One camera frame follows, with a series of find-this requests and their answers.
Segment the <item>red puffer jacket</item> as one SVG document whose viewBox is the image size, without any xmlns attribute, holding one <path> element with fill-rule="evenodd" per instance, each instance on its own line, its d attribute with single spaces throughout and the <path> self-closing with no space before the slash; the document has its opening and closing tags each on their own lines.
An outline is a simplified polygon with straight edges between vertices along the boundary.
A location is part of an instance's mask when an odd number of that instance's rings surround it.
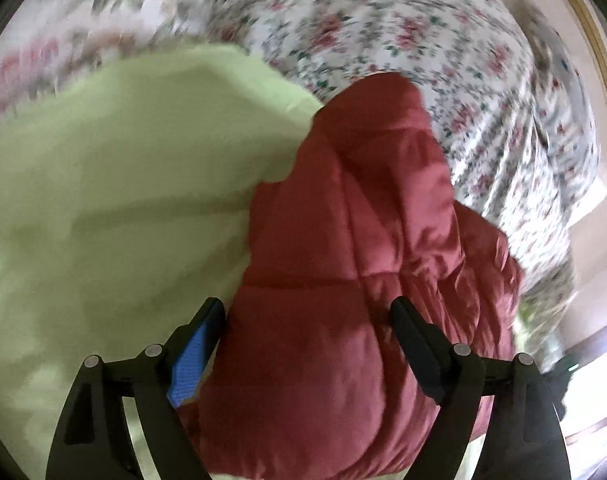
<svg viewBox="0 0 607 480">
<path fill-rule="evenodd" d="M 182 422 L 212 474 L 367 479 L 409 468 L 437 415 L 388 321 L 409 298 L 452 342 L 515 352 L 523 272 L 454 197 L 421 92 L 368 76 L 314 117 L 289 176 L 263 183 L 250 262 Z"/>
</svg>

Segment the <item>light green bed sheet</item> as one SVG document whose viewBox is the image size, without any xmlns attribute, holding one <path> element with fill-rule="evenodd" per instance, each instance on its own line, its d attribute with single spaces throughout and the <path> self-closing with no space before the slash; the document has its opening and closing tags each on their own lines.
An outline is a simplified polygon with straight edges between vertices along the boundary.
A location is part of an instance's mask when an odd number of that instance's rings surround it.
<svg viewBox="0 0 607 480">
<path fill-rule="evenodd" d="M 125 58 L 0 122 L 0 437 L 41 479 L 82 360 L 136 356 L 249 261 L 320 101 L 232 46 Z"/>
</svg>

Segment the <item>rose pattern white quilt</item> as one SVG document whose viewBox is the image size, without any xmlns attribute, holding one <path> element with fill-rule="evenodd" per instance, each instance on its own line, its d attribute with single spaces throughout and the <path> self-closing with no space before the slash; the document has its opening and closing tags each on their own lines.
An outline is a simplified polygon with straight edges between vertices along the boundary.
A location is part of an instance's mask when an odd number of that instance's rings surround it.
<svg viewBox="0 0 607 480">
<path fill-rule="evenodd" d="M 575 296 L 570 217 L 599 173 L 583 81 L 542 13 L 502 0 L 209 0 L 208 34 L 320 100 L 367 75 L 416 84 L 455 196 L 524 269 L 516 335 L 542 352 Z"/>
</svg>

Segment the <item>large floral blanket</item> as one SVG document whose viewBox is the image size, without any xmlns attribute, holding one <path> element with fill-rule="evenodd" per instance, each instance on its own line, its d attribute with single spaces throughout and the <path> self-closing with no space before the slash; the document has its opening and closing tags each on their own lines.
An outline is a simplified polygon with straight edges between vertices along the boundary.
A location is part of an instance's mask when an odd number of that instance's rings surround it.
<svg viewBox="0 0 607 480">
<path fill-rule="evenodd" d="M 0 118 L 115 58 L 204 35 L 207 0 L 15 0 L 0 14 Z"/>
</svg>

